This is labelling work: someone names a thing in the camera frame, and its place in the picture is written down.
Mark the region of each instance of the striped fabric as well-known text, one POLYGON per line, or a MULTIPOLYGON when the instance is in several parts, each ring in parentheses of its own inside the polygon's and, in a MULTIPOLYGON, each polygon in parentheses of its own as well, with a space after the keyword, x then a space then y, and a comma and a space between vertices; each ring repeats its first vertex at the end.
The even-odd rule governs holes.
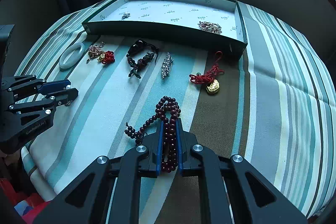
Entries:
MULTIPOLYGON (((237 63, 220 63, 220 92, 208 96, 189 82, 189 74, 211 68, 214 53, 178 43, 150 41, 162 51, 142 78, 128 78, 126 52, 137 39, 90 36, 81 22, 106 4, 58 20, 36 42, 16 74, 48 81, 69 79, 79 90, 70 107, 59 107, 54 126, 21 151, 25 169, 45 200, 63 190, 95 158, 123 155, 134 147, 125 123, 139 128, 153 115, 163 95, 181 105, 186 131, 217 154, 244 156, 304 215, 318 212, 335 192, 333 169, 335 90, 323 62, 300 32, 255 7, 239 3, 248 46, 237 63), (86 64, 60 71, 62 52, 75 42, 115 52, 115 63, 86 64), (162 61, 170 52, 171 75, 161 80, 162 61)), ((31 96, 26 101, 40 100, 31 96)), ((176 172, 142 179, 140 223, 200 223, 196 178, 176 172)))

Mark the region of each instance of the gold charm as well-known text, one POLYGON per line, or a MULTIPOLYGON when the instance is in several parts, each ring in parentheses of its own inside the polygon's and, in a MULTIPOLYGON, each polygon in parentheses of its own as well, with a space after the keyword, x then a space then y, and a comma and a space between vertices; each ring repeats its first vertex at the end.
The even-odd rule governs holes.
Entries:
POLYGON ((98 62, 102 62, 105 58, 105 53, 99 55, 99 57, 97 58, 98 62))
POLYGON ((219 83, 215 79, 210 85, 207 85, 207 92, 209 95, 214 95, 219 91, 219 83))

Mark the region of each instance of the red string bracelet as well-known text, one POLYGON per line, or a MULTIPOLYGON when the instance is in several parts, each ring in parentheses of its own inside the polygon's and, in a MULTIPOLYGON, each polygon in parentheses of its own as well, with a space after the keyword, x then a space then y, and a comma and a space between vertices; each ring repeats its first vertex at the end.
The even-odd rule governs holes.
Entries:
POLYGON ((218 59, 215 61, 215 64, 212 66, 210 70, 208 70, 205 75, 189 75, 190 82, 194 84, 211 84, 216 75, 220 72, 224 72, 224 70, 219 68, 218 61, 222 58, 223 53, 222 52, 216 52, 216 55, 219 54, 218 59))
POLYGON ((105 58, 103 59, 102 63, 105 65, 105 64, 112 63, 114 61, 115 61, 114 52, 111 52, 111 51, 105 52, 105 58))

